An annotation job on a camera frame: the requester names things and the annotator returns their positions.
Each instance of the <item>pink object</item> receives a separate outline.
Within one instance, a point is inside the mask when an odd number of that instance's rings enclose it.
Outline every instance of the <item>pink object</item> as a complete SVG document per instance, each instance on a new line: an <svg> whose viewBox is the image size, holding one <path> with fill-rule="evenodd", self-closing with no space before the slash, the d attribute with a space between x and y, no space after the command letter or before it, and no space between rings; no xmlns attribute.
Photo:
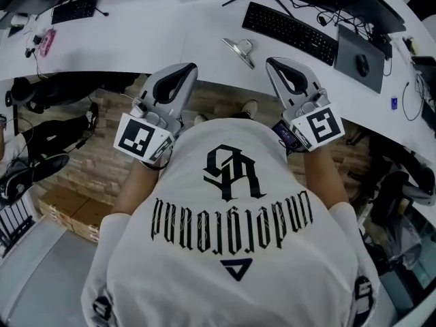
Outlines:
<svg viewBox="0 0 436 327"><path fill-rule="evenodd" d="M40 55L42 57L45 57L48 54L48 51L50 51L50 47L52 46L55 35L56 31L54 29L50 29L47 31L46 36L44 36L40 46Z"/></svg>

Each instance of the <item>computer keyboard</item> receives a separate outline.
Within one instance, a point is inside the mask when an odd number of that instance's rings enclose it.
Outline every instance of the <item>computer keyboard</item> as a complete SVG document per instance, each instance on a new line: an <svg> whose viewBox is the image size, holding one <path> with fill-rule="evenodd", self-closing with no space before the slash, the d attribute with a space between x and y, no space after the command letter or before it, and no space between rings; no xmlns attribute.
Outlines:
<svg viewBox="0 0 436 327"><path fill-rule="evenodd" d="M77 0L57 6L53 10L52 24L94 16L98 0Z"/></svg>
<svg viewBox="0 0 436 327"><path fill-rule="evenodd" d="M279 40L333 65L338 42L317 29L269 7L251 2L243 28Z"/></svg>

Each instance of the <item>triangle logo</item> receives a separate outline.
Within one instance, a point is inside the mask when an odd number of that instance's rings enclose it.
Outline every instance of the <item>triangle logo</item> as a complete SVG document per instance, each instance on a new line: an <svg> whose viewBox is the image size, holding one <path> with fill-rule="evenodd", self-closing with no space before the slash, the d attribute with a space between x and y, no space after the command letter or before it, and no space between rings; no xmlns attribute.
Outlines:
<svg viewBox="0 0 436 327"><path fill-rule="evenodd" d="M253 259L220 260L220 262L235 280L240 281L243 279L245 273L253 262Z"/></svg>

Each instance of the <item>computer mouse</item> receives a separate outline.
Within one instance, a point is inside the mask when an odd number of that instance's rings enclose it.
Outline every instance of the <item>computer mouse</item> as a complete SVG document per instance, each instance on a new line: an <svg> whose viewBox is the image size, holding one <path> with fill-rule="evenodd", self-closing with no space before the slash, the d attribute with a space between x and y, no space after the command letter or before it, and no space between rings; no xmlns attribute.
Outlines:
<svg viewBox="0 0 436 327"><path fill-rule="evenodd" d="M323 16L320 16L320 17L318 18L318 20L319 20L320 24L321 24L323 27L325 27L325 26L327 25L327 21L326 21L326 19L325 19Z"/></svg>
<svg viewBox="0 0 436 327"><path fill-rule="evenodd" d="M365 76L368 76L369 73L369 64L367 56L364 54L358 54L356 56L356 65L357 70L359 71L359 74L364 78Z"/></svg>

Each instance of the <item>foot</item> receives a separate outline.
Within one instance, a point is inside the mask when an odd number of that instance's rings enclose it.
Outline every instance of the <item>foot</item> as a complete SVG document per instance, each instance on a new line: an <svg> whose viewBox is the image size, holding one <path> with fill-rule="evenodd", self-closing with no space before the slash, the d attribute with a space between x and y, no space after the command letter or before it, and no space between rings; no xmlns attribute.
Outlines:
<svg viewBox="0 0 436 327"><path fill-rule="evenodd" d="M193 121L193 125L196 126L205 121L207 121L207 118L203 114L200 114L196 116L195 120Z"/></svg>
<svg viewBox="0 0 436 327"><path fill-rule="evenodd" d="M258 112L258 103L254 99L249 100L244 104L243 112L246 112L250 116L250 119L253 120Z"/></svg>
<svg viewBox="0 0 436 327"><path fill-rule="evenodd" d="M91 107L89 108L89 110L87 111L85 116L87 117L87 120L88 120L87 130L92 131L93 129L95 129L95 126L97 125L97 118L98 118L98 105L97 105L97 103L91 104Z"/></svg>

